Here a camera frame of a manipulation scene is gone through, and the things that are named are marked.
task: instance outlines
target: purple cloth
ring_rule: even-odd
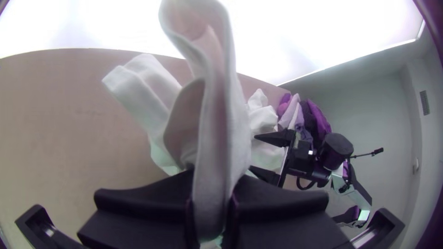
[[[323,112],[320,110],[320,108],[318,108],[316,104],[314,104],[314,102],[312,102],[310,99],[308,99],[306,102],[311,110],[312,115],[314,115],[317,121],[318,138],[320,140],[324,140],[324,136],[332,132],[331,125],[326,120]]]
[[[278,119],[280,119],[287,110],[287,107],[289,106],[291,99],[292,99],[291,94],[284,94],[283,97],[281,98],[280,104],[277,108]]]
[[[283,114],[285,113],[285,111],[287,110],[287,107],[289,106],[289,103],[282,103],[278,106],[277,108],[277,115],[278,118],[280,119]]]
[[[283,104],[283,103],[289,103],[291,98],[292,98],[291,94],[284,94],[283,97],[280,100],[280,105]]]

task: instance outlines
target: beige tabletop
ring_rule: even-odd
[[[150,159],[147,134],[101,83],[138,54],[58,49],[0,59],[0,226],[12,248],[30,248],[14,221],[36,203],[77,239],[96,209],[94,191],[166,177]],[[191,80],[184,60],[156,57],[181,84]],[[288,92],[239,79],[245,98],[261,88],[274,108]]]

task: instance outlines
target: air vent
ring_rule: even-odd
[[[421,107],[423,108],[423,115],[426,116],[430,113],[428,94],[426,93],[426,91],[420,92],[420,99],[421,99]]]

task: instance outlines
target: bright light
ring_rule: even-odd
[[[10,0],[0,58],[96,47],[182,58],[158,22],[160,0]],[[279,85],[417,37],[411,0],[223,0],[237,71]]]

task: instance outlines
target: white towel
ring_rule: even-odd
[[[177,174],[177,163],[163,142],[172,105],[181,89],[177,80],[153,55],[141,54],[117,66],[102,81],[149,134],[155,164],[168,175]]]
[[[231,25],[227,11],[215,0],[163,0],[159,19],[195,77],[173,107],[165,145],[186,166],[194,158],[183,156],[189,151],[177,149],[174,143],[182,133],[198,134],[194,217],[200,240],[211,240],[222,232],[233,188],[251,162],[251,130],[236,75]],[[185,124],[182,130],[180,121]],[[182,148],[193,144],[184,139],[178,143]]]
[[[278,116],[272,106],[268,105],[268,98],[261,89],[258,89],[248,100],[251,134],[252,165],[267,170],[276,170],[283,163],[284,148],[254,139],[255,135],[277,131]]]

